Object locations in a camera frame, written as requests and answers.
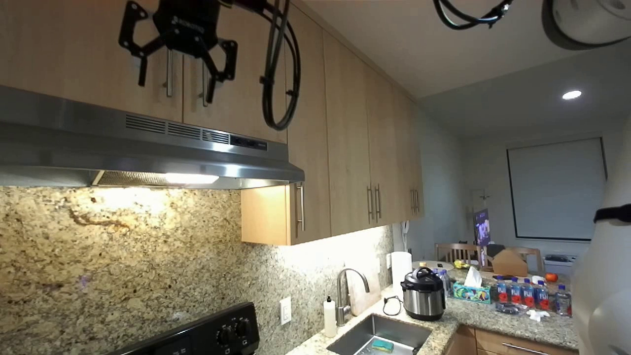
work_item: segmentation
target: ceiling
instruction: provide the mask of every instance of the ceiling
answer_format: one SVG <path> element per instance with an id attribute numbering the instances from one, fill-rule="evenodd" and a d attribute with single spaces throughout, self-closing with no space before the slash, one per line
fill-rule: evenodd
<path id="1" fill-rule="evenodd" d="M 518 0 L 494 28 L 447 28 L 433 0 L 305 0 L 405 87 L 435 120 L 458 136 L 518 132 L 594 120 L 622 120 L 631 112 L 631 43 L 594 51 L 567 51 L 541 26 L 543 0 Z M 486 14 L 498 0 L 456 0 L 470 14 Z M 585 97 L 557 101 L 569 81 Z"/>

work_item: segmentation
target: window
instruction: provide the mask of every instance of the window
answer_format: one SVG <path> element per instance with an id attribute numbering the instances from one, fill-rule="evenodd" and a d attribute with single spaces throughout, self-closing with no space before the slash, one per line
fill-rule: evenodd
<path id="1" fill-rule="evenodd" d="M 606 189 L 602 138 L 508 150 L 516 235 L 590 241 Z"/>

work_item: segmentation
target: rice cooker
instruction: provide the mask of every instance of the rice cooker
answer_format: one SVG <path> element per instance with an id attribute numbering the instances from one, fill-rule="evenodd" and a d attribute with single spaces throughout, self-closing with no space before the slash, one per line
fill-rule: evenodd
<path id="1" fill-rule="evenodd" d="M 445 282 L 433 268 L 417 268 L 401 282 L 407 314 L 417 319 L 437 321 L 447 310 Z"/>

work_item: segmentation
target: faucet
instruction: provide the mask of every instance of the faucet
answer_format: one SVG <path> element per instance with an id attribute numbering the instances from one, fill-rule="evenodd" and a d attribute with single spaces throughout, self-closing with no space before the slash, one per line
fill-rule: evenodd
<path id="1" fill-rule="evenodd" d="M 364 280 L 366 292 L 372 292 L 370 280 L 356 268 L 342 268 L 338 274 L 338 325 L 344 325 L 348 321 L 348 316 L 352 314 L 352 296 L 348 286 L 348 272 L 360 274 Z"/>

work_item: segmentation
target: granite backsplash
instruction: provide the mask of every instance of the granite backsplash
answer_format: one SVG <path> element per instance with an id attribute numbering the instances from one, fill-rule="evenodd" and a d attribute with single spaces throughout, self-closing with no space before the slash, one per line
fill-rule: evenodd
<path id="1" fill-rule="evenodd" d="M 251 300 L 281 355 L 320 331 L 344 264 L 387 284 L 391 250 L 389 229 L 243 245 L 239 191 L 0 187 L 0 353 L 113 353 Z"/>

